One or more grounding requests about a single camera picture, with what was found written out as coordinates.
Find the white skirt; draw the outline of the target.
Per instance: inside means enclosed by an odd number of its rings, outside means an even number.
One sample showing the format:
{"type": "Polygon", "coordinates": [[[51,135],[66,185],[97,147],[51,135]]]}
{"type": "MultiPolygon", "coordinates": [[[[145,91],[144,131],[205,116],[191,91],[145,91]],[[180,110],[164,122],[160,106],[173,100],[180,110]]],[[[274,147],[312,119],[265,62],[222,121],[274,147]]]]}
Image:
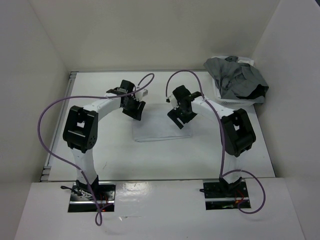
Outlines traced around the white skirt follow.
{"type": "Polygon", "coordinates": [[[155,142],[190,138],[190,127],[179,127],[168,117],[172,108],[165,104],[146,104],[141,120],[132,122],[132,137],[135,142],[155,142]]]}

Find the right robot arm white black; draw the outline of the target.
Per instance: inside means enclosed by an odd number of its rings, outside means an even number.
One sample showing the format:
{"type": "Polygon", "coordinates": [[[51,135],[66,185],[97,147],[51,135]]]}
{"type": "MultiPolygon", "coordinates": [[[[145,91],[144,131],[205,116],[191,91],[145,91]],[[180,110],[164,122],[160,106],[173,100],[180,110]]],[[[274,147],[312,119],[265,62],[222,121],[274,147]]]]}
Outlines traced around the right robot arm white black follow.
{"type": "Polygon", "coordinates": [[[177,87],[170,96],[166,95],[166,102],[172,110],[167,116],[182,129],[185,124],[200,115],[212,122],[217,122],[222,146],[221,164],[218,178],[218,189],[223,196],[231,196],[240,186],[242,178],[236,181],[224,179],[226,154],[239,157],[243,152],[252,148],[256,141],[256,134],[247,112],[240,108],[228,116],[220,116],[215,108],[216,103],[207,99],[200,91],[191,93],[184,85],[177,87]]]}

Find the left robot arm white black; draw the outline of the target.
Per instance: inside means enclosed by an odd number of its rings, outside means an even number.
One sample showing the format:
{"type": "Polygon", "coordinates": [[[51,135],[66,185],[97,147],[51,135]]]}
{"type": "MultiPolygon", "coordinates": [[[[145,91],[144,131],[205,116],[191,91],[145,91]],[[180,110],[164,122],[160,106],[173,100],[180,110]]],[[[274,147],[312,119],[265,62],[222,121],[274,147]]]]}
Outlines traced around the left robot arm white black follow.
{"type": "Polygon", "coordinates": [[[101,190],[93,159],[99,121],[118,109],[140,121],[146,105],[143,97],[147,95],[147,89],[140,89],[134,83],[122,80],[119,87],[108,90],[101,99],[85,106],[74,105],[70,108],[62,138],[71,149],[74,164],[78,167],[77,190],[88,200],[97,198],[101,190]]]}

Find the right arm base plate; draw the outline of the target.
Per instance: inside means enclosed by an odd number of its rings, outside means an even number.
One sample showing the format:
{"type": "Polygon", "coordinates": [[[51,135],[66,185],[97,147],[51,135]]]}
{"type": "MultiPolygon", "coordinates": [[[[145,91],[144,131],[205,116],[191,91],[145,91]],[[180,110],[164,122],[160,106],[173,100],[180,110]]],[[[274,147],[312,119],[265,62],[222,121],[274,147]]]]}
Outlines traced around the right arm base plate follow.
{"type": "Polygon", "coordinates": [[[206,210],[250,209],[247,185],[242,178],[228,183],[222,178],[204,181],[199,190],[204,194],[206,210]]]}

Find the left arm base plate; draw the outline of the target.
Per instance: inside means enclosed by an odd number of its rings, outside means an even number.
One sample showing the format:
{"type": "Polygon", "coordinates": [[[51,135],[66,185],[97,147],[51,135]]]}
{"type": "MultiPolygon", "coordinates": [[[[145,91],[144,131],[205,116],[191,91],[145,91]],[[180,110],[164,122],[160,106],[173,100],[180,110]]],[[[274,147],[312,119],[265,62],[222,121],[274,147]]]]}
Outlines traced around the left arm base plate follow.
{"type": "MultiPolygon", "coordinates": [[[[70,191],[69,213],[88,213],[97,212],[97,207],[90,193],[80,190],[74,183],[72,187],[62,185],[62,190],[70,191]]],[[[99,192],[95,195],[97,204],[102,208],[102,212],[114,212],[115,210],[115,184],[102,184],[99,186],[99,192]]]]}

